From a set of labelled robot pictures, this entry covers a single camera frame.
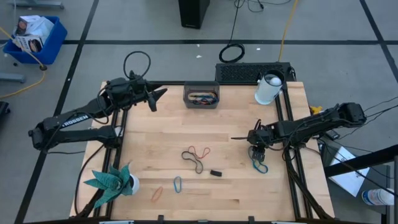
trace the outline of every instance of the white paper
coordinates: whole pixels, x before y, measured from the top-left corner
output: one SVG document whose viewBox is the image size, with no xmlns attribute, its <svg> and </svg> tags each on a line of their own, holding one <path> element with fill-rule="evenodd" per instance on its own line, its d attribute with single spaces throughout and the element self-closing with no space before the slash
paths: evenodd
<svg viewBox="0 0 398 224">
<path fill-rule="evenodd" d="M 352 155 L 352 153 L 350 153 L 344 147 L 340 147 L 338 153 L 336 153 L 335 155 L 335 158 L 344 162 L 350 159 L 354 159 L 355 156 Z M 331 161 L 330 163 L 331 166 L 340 163 L 340 161 L 338 161 L 335 158 L 333 158 L 333 160 Z M 358 172 L 366 176 L 369 172 L 369 168 L 358 170 Z M 337 185 L 339 185 L 340 187 L 342 187 L 343 189 L 345 189 L 348 193 L 350 193 L 354 197 L 357 196 L 364 181 L 364 178 L 354 171 L 346 174 L 340 174 L 333 177 L 329 177 L 329 179 L 332 180 Z"/>
</svg>

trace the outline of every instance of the gray floor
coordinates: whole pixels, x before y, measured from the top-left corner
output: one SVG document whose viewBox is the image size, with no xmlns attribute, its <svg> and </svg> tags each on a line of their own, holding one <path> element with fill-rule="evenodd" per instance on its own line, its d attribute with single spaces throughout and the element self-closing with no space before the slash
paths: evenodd
<svg viewBox="0 0 398 224">
<path fill-rule="evenodd" d="M 395 0 L 366 1 L 386 40 L 398 40 Z M 64 1 L 65 10 L 18 9 L 18 15 L 59 16 L 68 30 L 68 40 L 80 39 L 93 0 Z M 235 39 L 279 40 L 293 1 L 266 5 L 264 12 L 239 10 Z M 200 30 L 180 26 L 177 0 L 99 0 L 88 40 L 182 40 L 228 39 L 233 23 L 231 0 L 212 0 Z M 12 7 L 0 3 L 0 26 L 12 30 Z M 301 0 L 287 34 L 288 40 L 377 40 L 358 0 Z M 6 99 L 12 113 L 1 124 L 0 222 L 12 223 L 16 217 L 27 183 L 39 153 L 33 149 L 27 131 L 45 117 L 52 116 L 65 82 L 77 45 L 64 45 L 56 62 L 49 66 L 47 78 L 40 85 Z M 121 77 L 125 55 L 143 50 L 152 58 L 148 80 L 213 80 L 218 52 L 224 45 L 84 45 L 76 72 L 71 80 L 63 111 L 84 105 L 94 98 L 103 80 Z M 241 62 L 275 62 L 280 45 L 247 44 Z M 388 46 L 398 58 L 398 46 Z M 237 53 L 228 50 L 226 58 Z M 354 101 L 363 108 L 398 95 L 398 83 L 379 45 L 286 45 L 283 60 L 290 62 L 297 79 L 304 82 L 311 105 L 324 108 Z M 0 71 L 22 73 L 26 84 L 0 82 L 0 95 L 36 82 L 41 72 L 36 65 L 14 67 L 12 57 L 0 57 Z M 134 56 L 127 64 L 140 73 L 146 59 Z M 394 102 L 386 104 L 381 110 Z M 341 143 L 376 151 L 396 144 L 398 118 L 389 111 L 376 121 L 343 139 Z M 82 123 L 74 128 L 87 128 Z M 79 151 L 85 143 L 57 146 L 58 151 Z M 67 218 L 74 186 L 83 155 L 47 157 L 25 222 Z M 338 218 L 355 222 L 379 223 L 380 216 L 369 210 L 350 206 L 349 200 L 333 198 Z"/>
</svg>

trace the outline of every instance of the orange cord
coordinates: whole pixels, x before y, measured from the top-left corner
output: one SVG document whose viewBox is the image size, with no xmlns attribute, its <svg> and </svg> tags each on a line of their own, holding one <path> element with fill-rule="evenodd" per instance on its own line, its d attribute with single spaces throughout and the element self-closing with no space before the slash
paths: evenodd
<svg viewBox="0 0 398 224">
<path fill-rule="evenodd" d="M 207 154 L 209 154 L 210 151 L 211 151 L 209 147 L 206 147 L 206 148 L 203 150 L 203 154 L 202 154 L 201 157 L 200 157 L 200 156 L 198 156 L 198 154 L 197 154 L 197 150 L 195 149 L 195 146 L 190 146 L 190 147 L 188 148 L 188 152 L 189 152 L 189 150 L 191 149 L 191 147 L 193 148 L 193 154 L 195 155 L 195 157 L 196 157 L 197 159 L 203 159 L 203 158 L 204 158 L 205 156 L 207 156 Z"/>
<path fill-rule="evenodd" d="M 162 192 L 163 192 L 163 187 L 159 187 L 156 191 L 155 191 L 155 193 L 153 194 L 153 196 L 152 196 L 152 198 L 151 198 L 151 202 L 156 202 L 159 198 L 160 198 L 160 196 L 162 195 Z"/>
</svg>

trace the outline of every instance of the blue box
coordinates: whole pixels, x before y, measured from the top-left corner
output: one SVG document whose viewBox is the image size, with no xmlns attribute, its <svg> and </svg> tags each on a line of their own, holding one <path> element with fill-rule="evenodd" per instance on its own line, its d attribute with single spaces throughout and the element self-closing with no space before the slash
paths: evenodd
<svg viewBox="0 0 398 224">
<path fill-rule="evenodd" d="M 40 62 L 44 65 L 51 65 L 54 63 L 57 55 L 61 49 L 62 43 L 65 40 L 68 32 L 60 22 L 60 18 L 57 16 L 46 16 L 46 18 L 54 23 L 54 26 L 50 32 L 49 37 L 44 43 L 43 49 L 38 52 L 32 52 L 32 55 L 37 57 Z M 38 63 L 29 54 L 23 52 L 17 47 L 12 40 L 8 40 L 7 45 L 3 49 L 4 53 L 12 55 L 20 63 Z"/>
</svg>

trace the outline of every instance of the wooden tabletop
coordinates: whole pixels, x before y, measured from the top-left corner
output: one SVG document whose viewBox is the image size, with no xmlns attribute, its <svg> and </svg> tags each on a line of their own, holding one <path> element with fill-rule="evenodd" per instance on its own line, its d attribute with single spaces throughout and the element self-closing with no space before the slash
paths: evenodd
<svg viewBox="0 0 398 224">
<path fill-rule="evenodd" d="M 288 83 L 288 87 L 294 119 L 309 116 L 303 83 Z M 111 218 L 156 220 L 158 215 L 164 215 L 165 220 L 243 221 L 248 220 L 248 216 L 254 216 L 256 221 L 294 220 L 282 152 L 266 150 L 264 163 L 269 171 L 261 174 L 253 169 L 248 158 L 250 144 L 231 139 L 247 136 L 258 119 L 262 119 L 263 124 L 278 121 L 275 103 L 257 104 L 255 88 L 220 86 L 220 102 L 215 110 L 187 109 L 182 100 L 183 86 L 168 86 L 169 90 L 157 102 L 157 112 L 151 112 L 146 103 L 133 107 L 127 118 L 120 167 L 130 163 L 130 172 L 139 178 L 140 189 L 133 196 L 118 197 Z M 100 145 L 89 142 L 84 161 Z M 200 155 L 205 147 L 211 149 L 201 160 L 204 166 L 201 174 L 195 173 L 194 163 L 181 158 L 189 146 L 195 146 Z M 317 149 L 314 140 L 307 146 Z M 104 152 L 95 156 L 83 172 L 78 193 L 79 211 L 96 192 L 82 182 L 93 178 L 92 170 L 101 170 Z M 334 216 L 320 156 L 302 149 L 302 162 L 309 191 L 325 211 Z M 210 175 L 212 169 L 222 172 L 223 176 Z M 173 186 L 176 176 L 182 178 L 179 194 Z M 159 187 L 164 188 L 162 195 L 158 201 L 151 202 Z M 297 192 L 304 217 L 302 194 L 298 188 Z"/>
</svg>

